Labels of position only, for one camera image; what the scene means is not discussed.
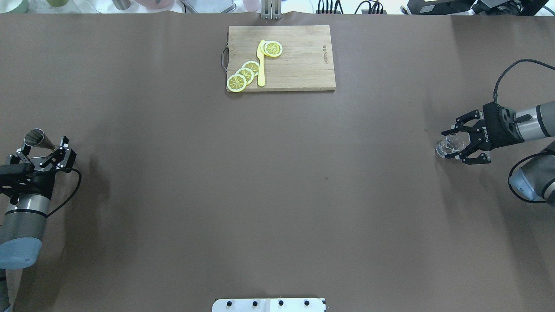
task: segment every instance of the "knife handle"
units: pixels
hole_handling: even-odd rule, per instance
[[[259,87],[263,87],[266,85],[266,75],[264,75],[264,55],[262,55],[262,57],[258,60],[258,79],[256,80],[256,83]]]

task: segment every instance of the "white bracket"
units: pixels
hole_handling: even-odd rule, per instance
[[[281,0],[261,0],[262,19],[281,19]]]
[[[218,299],[212,312],[326,312],[324,298]]]

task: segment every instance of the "wooden cutting board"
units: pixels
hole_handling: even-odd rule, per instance
[[[255,77],[243,92],[335,90],[334,54],[328,25],[230,26],[227,78],[245,62],[258,62],[256,49],[262,39],[278,41],[283,52],[276,58],[264,58],[266,85],[259,87]]]

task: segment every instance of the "yellow knife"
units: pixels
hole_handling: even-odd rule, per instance
[[[262,52],[265,40],[261,40],[258,44],[258,49],[256,49],[256,57],[258,57],[258,79],[256,83],[263,87],[266,84],[266,76],[264,76],[264,53]]]

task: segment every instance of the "lemon slice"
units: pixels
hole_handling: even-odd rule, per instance
[[[248,61],[245,64],[243,64],[243,66],[241,66],[241,67],[250,69],[254,73],[253,77],[256,77],[256,76],[258,76],[258,67],[259,66],[260,66],[260,64],[258,62]]]
[[[227,86],[231,92],[241,92],[246,87],[246,78],[241,74],[231,75],[228,78]]]
[[[240,68],[236,74],[240,74],[243,75],[243,77],[245,77],[246,79],[246,85],[249,85],[251,82],[253,82],[254,80],[254,73],[250,68]]]
[[[283,52],[283,47],[281,43],[277,41],[266,41],[262,52],[269,57],[278,57],[281,55],[281,52]]]

